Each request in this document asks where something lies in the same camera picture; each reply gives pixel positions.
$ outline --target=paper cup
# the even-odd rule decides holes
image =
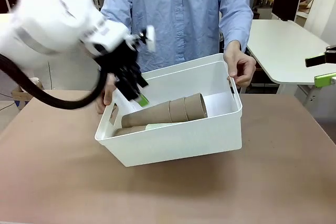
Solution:
[[[124,115],[121,119],[123,128],[144,126],[153,123],[172,123],[169,113],[169,102]]]
[[[124,129],[117,129],[115,131],[114,136],[122,136],[127,135],[134,132],[144,131],[146,129],[146,126],[135,126],[130,128],[124,128]]]
[[[184,101],[188,121],[207,118],[207,112],[202,94],[186,97]]]
[[[187,114],[184,107],[185,97],[171,101],[169,104],[170,117],[173,123],[187,122]]]
[[[148,124],[146,126],[146,131],[147,130],[151,130],[151,129],[157,129],[157,128],[169,126],[169,125],[174,125],[174,124],[178,124],[178,123],[154,123],[154,124]]]

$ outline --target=person's right hand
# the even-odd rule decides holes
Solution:
[[[109,73],[106,79],[105,88],[101,91],[101,94],[96,99],[96,107],[98,114],[104,113],[105,107],[112,102],[112,93],[116,90],[114,85],[114,75]]]

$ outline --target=black cable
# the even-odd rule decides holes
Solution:
[[[9,97],[9,98],[13,98],[13,97],[10,97],[9,95],[6,95],[6,94],[2,94],[2,93],[0,93],[0,95],[3,95],[4,97]]]
[[[88,96],[78,101],[64,101],[51,96],[50,94],[44,92],[42,89],[37,87],[14,62],[12,62],[7,57],[1,54],[0,54],[0,69],[4,71],[20,87],[22,87],[29,94],[36,97],[41,102],[56,108],[66,110],[79,109],[94,101],[103,90],[108,74],[107,71],[105,71],[105,69],[103,68],[101,69],[97,86]]]
[[[10,104],[10,105],[8,105],[8,106],[6,106],[6,107],[0,109],[0,111],[1,111],[1,110],[4,110],[5,108],[8,108],[8,107],[12,106],[13,104],[15,104],[15,102],[13,102],[12,104]]]
[[[50,72],[50,63],[49,63],[49,61],[48,61],[48,68],[49,68],[49,77],[50,77],[50,87],[52,89],[53,85],[52,85],[52,80],[51,80],[51,72]]]

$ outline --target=black monitor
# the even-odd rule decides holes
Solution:
[[[300,0],[274,0],[272,13],[284,21],[295,20]]]

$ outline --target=cardboard box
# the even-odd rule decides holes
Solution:
[[[44,89],[42,82],[38,78],[31,78],[32,82],[35,83],[40,89]],[[20,86],[17,86],[12,91],[13,100],[19,110],[23,109],[24,106],[33,98],[33,96],[26,91],[23,91]]]

